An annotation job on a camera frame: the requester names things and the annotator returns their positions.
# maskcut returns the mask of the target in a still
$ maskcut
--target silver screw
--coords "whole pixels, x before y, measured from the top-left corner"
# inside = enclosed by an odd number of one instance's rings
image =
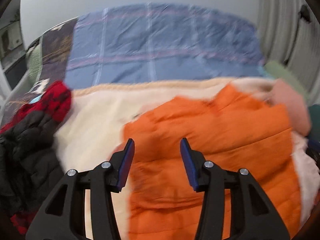
[[[240,170],[240,173],[241,173],[242,175],[248,175],[248,174],[249,174],[249,171],[248,171],[247,169],[241,169],[241,170]]]
[[[101,164],[101,167],[104,168],[104,169],[110,168],[110,166],[111,166],[110,162],[104,162],[104,163]]]
[[[68,176],[74,176],[76,173],[76,170],[68,170],[67,172]]]
[[[206,168],[212,168],[214,166],[214,163],[211,161],[206,161],[206,162],[204,162],[204,166]]]

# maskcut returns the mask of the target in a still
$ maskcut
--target black puffer jacket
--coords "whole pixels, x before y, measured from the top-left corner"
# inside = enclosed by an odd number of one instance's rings
[[[0,209],[7,215],[38,209],[63,176],[52,148],[57,125],[34,111],[0,135]]]

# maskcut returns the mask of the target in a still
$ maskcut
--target orange garment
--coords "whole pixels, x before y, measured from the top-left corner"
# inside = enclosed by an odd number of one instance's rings
[[[211,101],[174,98],[124,127],[133,138],[131,240],[193,240],[202,193],[189,185],[180,140],[221,168],[247,168],[266,191],[291,236],[299,230],[300,190],[291,159],[285,106],[269,106],[227,85]],[[230,232],[226,191],[223,238]]]

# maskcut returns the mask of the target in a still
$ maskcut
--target navy blue fabric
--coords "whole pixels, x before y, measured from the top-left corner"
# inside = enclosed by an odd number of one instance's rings
[[[175,4],[106,8],[81,16],[65,83],[264,76],[254,26],[218,10]]]

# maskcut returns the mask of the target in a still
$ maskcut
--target red garment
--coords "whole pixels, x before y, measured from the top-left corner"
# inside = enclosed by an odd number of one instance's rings
[[[71,91],[62,83],[55,81],[41,99],[34,104],[23,105],[12,118],[12,121],[3,126],[0,133],[16,125],[32,111],[44,111],[57,122],[62,122],[71,106]]]
[[[41,99],[34,104],[23,105],[14,115],[12,121],[3,126],[0,134],[22,121],[32,111],[44,111],[55,121],[62,122],[71,106],[71,91],[62,83],[55,81]],[[25,235],[37,212],[18,212],[10,220],[21,235]]]

